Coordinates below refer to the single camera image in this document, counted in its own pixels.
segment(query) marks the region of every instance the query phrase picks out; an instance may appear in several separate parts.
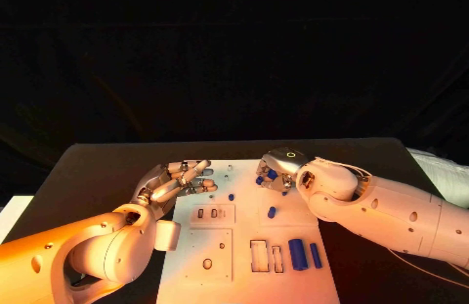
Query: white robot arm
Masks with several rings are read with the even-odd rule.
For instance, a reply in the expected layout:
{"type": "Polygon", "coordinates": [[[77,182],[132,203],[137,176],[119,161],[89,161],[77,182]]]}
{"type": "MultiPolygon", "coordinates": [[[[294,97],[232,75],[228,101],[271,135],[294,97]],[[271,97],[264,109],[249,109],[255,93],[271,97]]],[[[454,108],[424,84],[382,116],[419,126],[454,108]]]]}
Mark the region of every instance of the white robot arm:
{"type": "Polygon", "coordinates": [[[350,165],[321,158],[307,162],[288,148],[262,156],[256,174],[261,185],[280,192],[295,182],[321,220],[337,222],[394,251],[469,269],[469,211],[432,194],[350,165]]]}
{"type": "Polygon", "coordinates": [[[173,251],[180,225],[160,220],[176,196],[212,192],[207,160],[157,165],[141,178],[131,202],[0,246],[0,303],[92,303],[141,274],[153,249],[173,251]],[[73,270],[98,278],[72,286],[73,270]]]}

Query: dark gray table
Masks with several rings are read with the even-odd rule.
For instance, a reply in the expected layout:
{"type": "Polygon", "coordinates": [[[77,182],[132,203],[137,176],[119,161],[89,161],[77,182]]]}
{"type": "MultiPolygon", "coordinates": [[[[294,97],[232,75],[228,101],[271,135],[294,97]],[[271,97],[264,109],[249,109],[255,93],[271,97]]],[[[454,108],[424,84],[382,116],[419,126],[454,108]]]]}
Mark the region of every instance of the dark gray table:
{"type": "MultiPolygon", "coordinates": [[[[112,211],[128,202],[135,183],[155,164],[184,158],[261,158],[280,146],[300,150],[310,158],[320,156],[362,167],[373,175],[438,195],[401,142],[392,138],[77,144],[63,153],[5,241],[112,211]]],[[[336,223],[320,221],[318,228],[342,303],[467,303],[467,289],[409,267],[336,223]]],[[[469,283],[445,263],[409,255],[405,258],[447,278],[469,283]]],[[[163,260],[164,253],[153,251],[140,278],[98,303],[154,303],[163,260]]]]}

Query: tabletop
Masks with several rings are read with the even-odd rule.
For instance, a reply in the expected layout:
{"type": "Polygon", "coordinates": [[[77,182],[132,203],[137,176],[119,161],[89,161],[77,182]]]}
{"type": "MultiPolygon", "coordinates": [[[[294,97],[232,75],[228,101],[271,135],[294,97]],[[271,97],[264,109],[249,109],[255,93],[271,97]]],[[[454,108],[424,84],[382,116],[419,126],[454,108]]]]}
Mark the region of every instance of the tabletop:
{"type": "MultiPolygon", "coordinates": [[[[310,159],[320,156],[355,165],[440,195],[394,138],[76,144],[64,151],[4,241],[112,211],[129,201],[141,176],[158,163],[194,158],[261,158],[280,146],[300,150],[310,159]]],[[[342,303],[467,302],[466,288],[409,267],[385,248],[336,223],[318,221],[318,229],[342,303]]],[[[402,257],[432,273],[467,283],[447,263],[404,254],[402,257]]],[[[154,303],[163,262],[164,253],[153,251],[137,280],[96,303],[154,303]]]]}

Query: oval hole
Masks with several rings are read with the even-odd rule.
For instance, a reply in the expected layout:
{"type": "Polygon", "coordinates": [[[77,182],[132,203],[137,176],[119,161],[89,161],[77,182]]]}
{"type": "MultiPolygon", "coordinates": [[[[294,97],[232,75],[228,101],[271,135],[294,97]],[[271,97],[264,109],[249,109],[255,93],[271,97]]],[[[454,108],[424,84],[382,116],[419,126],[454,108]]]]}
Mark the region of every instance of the oval hole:
{"type": "Polygon", "coordinates": [[[376,209],[376,207],[378,207],[378,199],[375,199],[370,203],[370,208],[376,209]]]}
{"type": "Polygon", "coordinates": [[[212,261],[209,259],[203,260],[203,268],[210,269],[212,268],[212,261]]]}
{"type": "Polygon", "coordinates": [[[408,220],[409,221],[415,221],[417,220],[417,212],[415,211],[409,214],[408,220]]]}
{"type": "Polygon", "coordinates": [[[41,268],[41,256],[36,255],[31,258],[31,269],[34,270],[36,274],[39,274],[40,268],[41,268]]]}

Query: blue cylinder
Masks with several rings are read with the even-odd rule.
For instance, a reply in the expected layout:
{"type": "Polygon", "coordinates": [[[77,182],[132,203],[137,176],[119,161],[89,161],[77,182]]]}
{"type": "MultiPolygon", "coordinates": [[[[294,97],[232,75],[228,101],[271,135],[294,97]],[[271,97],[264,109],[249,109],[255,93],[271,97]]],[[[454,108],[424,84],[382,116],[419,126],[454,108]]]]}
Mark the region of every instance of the blue cylinder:
{"type": "Polygon", "coordinates": [[[274,215],[275,215],[275,207],[271,207],[269,209],[268,209],[268,213],[267,213],[267,217],[268,218],[274,218],[274,215]]]}
{"type": "Polygon", "coordinates": [[[316,243],[310,244],[310,254],[313,255],[314,267],[318,269],[321,268],[321,263],[320,263],[316,243]]]}
{"type": "Polygon", "coordinates": [[[305,270],[307,261],[304,254],[303,241],[294,238],[288,241],[292,270],[305,270]]]}
{"type": "Polygon", "coordinates": [[[277,176],[278,176],[277,172],[272,169],[269,169],[267,172],[267,178],[269,180],[275,180],[277,176]]]}

